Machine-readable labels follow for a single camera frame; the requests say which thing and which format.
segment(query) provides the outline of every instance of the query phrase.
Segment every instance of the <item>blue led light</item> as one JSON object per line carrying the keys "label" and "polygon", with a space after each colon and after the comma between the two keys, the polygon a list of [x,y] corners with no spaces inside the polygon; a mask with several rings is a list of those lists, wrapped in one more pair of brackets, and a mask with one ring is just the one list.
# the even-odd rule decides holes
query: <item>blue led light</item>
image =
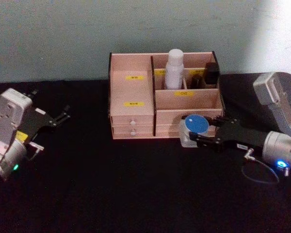
{"label": "blue led light", "polygon": [[277,161],[277,165],[280,167],[287,167],[288,166],[285,162],[283,162],[281,160]]}

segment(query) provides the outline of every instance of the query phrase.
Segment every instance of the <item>yellow label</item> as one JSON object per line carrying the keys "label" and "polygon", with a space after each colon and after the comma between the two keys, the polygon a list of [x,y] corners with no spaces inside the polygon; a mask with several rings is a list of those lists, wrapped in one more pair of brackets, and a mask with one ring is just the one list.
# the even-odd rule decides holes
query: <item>yellow label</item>
{"label": "yellow label", "polygon": [[143,80],[144,76],[126,76],[126,80]]}
{"label": "yellow label", "polygon": [[190,69],[189,70],[189,75],[200,75],[200,76],[203,76],[204,74],[204,71],[205,71],[205,68],[200,68],[200,69]]}
{"label": "yellow label", "polygon": [[175,91],[175,96],[193,96],[194,91]]}
{"label": "yellow label", "polygon": [[24,142],[27,139],[28,135],[21,132],[21,131],[17,131],[16,132],[16,139],[18,139],[21,142]]}
{"label": "yellow label", "polygon": [[144,104],[144,102],[124,102],[125,107],[142,107]]}
{"label": "yellow label", "polygon": [[154,75],[165,75],[165,73],[166,73],[166,70],[164,69],[154,70]]}

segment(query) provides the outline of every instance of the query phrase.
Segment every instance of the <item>blue-gray wall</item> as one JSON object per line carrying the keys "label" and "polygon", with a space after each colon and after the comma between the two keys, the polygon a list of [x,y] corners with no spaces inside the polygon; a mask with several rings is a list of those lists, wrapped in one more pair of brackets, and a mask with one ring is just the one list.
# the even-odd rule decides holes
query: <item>blue-gray wall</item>
{"label": "blue-gray wall", "polygon": [[285,2],[0,0],[0,82],[101,79],[111,51],[172,48],[214,50],[223,73],[291,73]]}

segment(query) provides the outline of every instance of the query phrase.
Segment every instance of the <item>cable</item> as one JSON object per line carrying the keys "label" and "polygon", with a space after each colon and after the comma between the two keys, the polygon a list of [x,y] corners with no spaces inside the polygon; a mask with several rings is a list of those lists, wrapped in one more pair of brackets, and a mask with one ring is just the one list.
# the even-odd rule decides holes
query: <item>cable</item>
{"label": "cable", "polygon": [[279,183],[279,177],[277,176],[276,172],[270,168],[269,166],[267,166],[265,163],[261,162],[260,160],[257,160],[256,158],[253,160],[253,161],[256,161],[258,162],[259,164],[263,165],[264,167],[266,167],[267,169],[269,169],[273,174],[274,176],[276,177],[276,181],[275,182],[269,182],[269,181],[262,181],[262,180],[256,180],[256,179],[253,179],[249,176],[247,176],[244,172],[244,166],[242,166],[242,174],[244,175],[244,177],[246,177],[247,179],[253,181],[253,182],[256,182],[256,183],[263,183],[263,184],[278,184]]}
{"label": "cable", "polygon": [[30,159],[28,159],[28,161],[33,160],[38,155],[39,152],[40,152],[40,150],[37,149],[37,151],[34,153],[33,157],[31,157]]}

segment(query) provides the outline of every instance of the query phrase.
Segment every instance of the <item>plastic container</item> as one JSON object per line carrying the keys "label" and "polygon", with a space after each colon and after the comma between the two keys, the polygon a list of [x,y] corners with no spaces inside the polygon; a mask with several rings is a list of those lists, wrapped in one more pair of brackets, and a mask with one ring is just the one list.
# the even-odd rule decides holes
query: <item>plastic container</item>
{"label": "plastic container", "polygon": [[200,115],[191,114],[182,119],[179,124],[180,142],[183,147],[197,147],[195,141],[190,140],[190,132],[197,133],[202,136],[208,135],[209,123]]}
{"label": "plastic container", "polygon": [[183,78],[183,52],[178,49],[170,50],[166,64],[165,89],[179,90]]}

